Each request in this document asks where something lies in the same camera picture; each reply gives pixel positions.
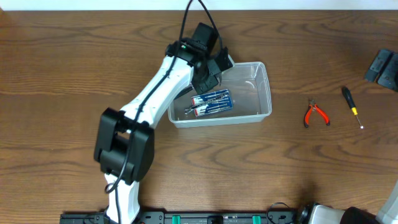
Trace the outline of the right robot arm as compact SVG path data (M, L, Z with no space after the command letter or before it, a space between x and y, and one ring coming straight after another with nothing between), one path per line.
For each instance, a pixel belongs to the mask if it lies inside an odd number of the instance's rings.
M397 52L381 49L365 73L364 79L397 91ZM386 203L375 216L356 207L339 210L313 203L299 210L294 222L301 224L397 224L397 186L393 188Z

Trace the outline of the blue screwdriver set case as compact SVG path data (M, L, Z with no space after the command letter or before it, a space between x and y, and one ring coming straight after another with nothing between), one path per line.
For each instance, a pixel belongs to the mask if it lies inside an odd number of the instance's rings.
M218 94L224 93L224 92L227 92L229 94L229 96L224 97L222 100L199 107L199 108L193 110L191 113L193 113L196 117L201 117L201 116L206 116L206 115L210 115L210 114L214 114L214 113L231 110L233 108L233 101L232 101L232 98L231 98L231 95L230 95L230 92L228 89L217 90L217 91L205 93L202 95L193 96L193 97L191 97L191 102L192 102L191 106L197 105L203 101L209 100L211 98L211 96L213 96L213 95L218 95Z

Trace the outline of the chrome ring wrench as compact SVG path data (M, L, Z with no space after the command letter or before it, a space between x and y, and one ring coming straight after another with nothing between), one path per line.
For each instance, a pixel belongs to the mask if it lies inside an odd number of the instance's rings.
M208 105L210 103L222 100L224 97L227 97L227 96L229 96L229 94L227 92L220 93L218 95L213 95L213 96L211 96L211 98L209 100L203 101L203 102L201 102L201 103L199 103L197 105L193 105L193 106L191 106L191 107L189 107L187 109L184 109L184 113L185 114L189 114L193 110L195 110L195 109L197 109L199 107L202 107L202 106Z

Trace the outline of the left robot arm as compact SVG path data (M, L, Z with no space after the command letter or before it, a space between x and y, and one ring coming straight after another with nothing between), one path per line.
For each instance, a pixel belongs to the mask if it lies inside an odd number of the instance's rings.
M215 26L199 23L191 38L179 38L167 47L158 72L130 103L102 113L94 159L107 181L105 223L137 220L139 182L154 160L154 130L174 99L190 90L202 95L221 83L234 62L227 48L212 55L220 42Z

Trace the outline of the black yellow screwdriver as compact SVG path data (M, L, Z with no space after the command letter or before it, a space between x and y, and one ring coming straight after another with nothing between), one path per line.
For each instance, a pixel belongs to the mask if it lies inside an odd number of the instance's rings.
M352 97L352 94L351 94L350 90L346 86L344 86L344 87L341 88L341 92L342 92L343 97L345 98L350 110L352 111L352 113L354 114L355 118L357 119L358 124L360 126L360 129L364 129L364 126L361 124L361 122L359 120L358 110L356 108L356 105L354 103L354 99Z

